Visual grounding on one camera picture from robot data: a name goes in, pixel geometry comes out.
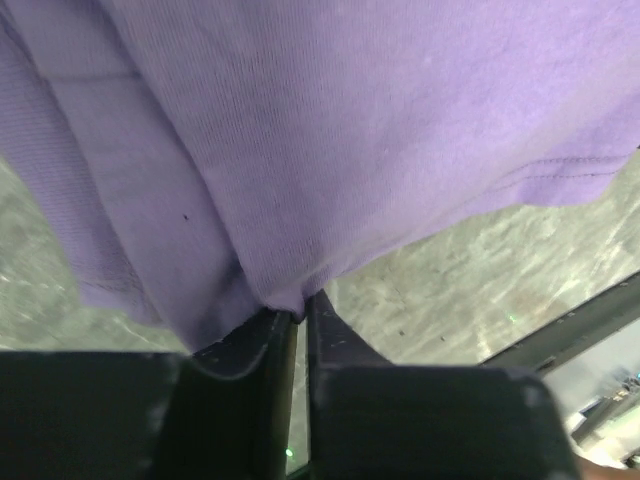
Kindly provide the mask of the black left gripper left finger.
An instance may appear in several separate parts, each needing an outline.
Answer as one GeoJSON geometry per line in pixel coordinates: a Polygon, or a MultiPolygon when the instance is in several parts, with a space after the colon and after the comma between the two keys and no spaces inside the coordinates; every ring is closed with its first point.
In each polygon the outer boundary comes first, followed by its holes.
{"type": "Polygon", "coordinates": [[[5,479],[281,479],[291,317],[263,311],[194,355],[8,351],[5,479]]]}

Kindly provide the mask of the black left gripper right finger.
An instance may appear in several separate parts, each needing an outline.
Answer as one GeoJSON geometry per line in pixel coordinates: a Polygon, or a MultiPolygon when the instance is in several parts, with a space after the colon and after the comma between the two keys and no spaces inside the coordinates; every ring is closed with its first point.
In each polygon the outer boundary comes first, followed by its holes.
{"type": "Polygon", "coordinates": [[[576,479],[548,388],[521,368],[395,365],[306,305],[312,479],[576,479]]]}

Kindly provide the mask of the lavender t shirt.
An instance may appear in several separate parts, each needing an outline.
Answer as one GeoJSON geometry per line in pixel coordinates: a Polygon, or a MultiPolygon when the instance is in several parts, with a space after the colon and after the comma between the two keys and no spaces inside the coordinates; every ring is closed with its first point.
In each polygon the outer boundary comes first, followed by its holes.
{"type": "Polygon", "coordinates": [[[1,154],[90,304],[198,350],[639,143],[635,1],[5,1],[1,154]]]}

